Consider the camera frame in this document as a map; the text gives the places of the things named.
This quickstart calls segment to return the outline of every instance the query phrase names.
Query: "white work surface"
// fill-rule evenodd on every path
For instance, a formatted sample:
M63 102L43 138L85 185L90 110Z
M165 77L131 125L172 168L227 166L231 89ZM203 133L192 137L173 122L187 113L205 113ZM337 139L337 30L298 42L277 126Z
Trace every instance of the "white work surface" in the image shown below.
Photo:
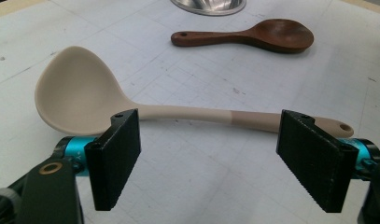
M238 44L178 48L174 32L241 31L266 19L307 26L314 44L284 55ZM137 103L280 113L350 124L380 148L380 14L337 0L247 0L226 17L169 0L50 0L0 17L0 188L66 133L37 114L35 84L57 52L90 49ZM352 180L326 214L275 153L276 133L188 120L140 122L142 153L111 212L77 184L86 223L356 223L368 183Z

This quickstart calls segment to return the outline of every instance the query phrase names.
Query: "stainless steel bowl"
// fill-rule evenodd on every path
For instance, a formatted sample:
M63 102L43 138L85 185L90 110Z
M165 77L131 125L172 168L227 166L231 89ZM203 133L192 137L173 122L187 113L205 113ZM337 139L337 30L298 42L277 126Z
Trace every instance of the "stainless steel bowl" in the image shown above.
M246 0L171 0L188 12L205 16L226 16L242 10Z

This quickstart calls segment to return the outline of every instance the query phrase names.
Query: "table surface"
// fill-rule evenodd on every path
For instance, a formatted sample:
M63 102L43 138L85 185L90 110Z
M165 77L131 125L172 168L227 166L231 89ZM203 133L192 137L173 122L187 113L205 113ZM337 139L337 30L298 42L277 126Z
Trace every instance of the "table surface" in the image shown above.
M285 55L239 44L178 48L177 31L231 32L291 19L315 35ZM81 46L137 103L338 119L380 148L380 13L338 0L247 0L206 17L169 0L49 0L0 17L0 188L50 154L66 133L37 114L35 84L56 53ZM356 223L368 183L352 180L326 214L276 155L277 134L193 120L142 120L142 153L111 212L77 184L86 223Z

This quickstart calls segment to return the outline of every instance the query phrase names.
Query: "ladle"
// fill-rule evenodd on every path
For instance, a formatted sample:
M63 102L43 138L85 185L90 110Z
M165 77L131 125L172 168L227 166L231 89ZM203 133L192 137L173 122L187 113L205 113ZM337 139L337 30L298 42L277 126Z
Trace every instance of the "ladle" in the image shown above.
M297 21L273 19L262 21L241 32L181 31L172 34L171 40L180 47L240 43L274 52L299 53L312 45L314 36Z
M275 133L280 125L280 114L274 113L137 104L125 96L103 61L81 47L64 49L49 63L37 82L35 105L49 126L74 135L103 133L112 115L133 108L140 119L196 119ZM336 137L353 134L338 120L316 118L316 124Z

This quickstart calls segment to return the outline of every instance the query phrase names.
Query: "spoon head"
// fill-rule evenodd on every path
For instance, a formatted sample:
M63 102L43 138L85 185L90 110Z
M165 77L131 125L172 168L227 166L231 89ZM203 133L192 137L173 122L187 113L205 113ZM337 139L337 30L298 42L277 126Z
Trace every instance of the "spoon head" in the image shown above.
M126 110L111 71L92 52L70 47L47 66L35 88L35 106L52 128L74 135L103 133L110 117Z
M308 28L291 20L262 21L246 32L253 39L257 39L254 43L257 47L275 52L299 53L314 42L314 36Z

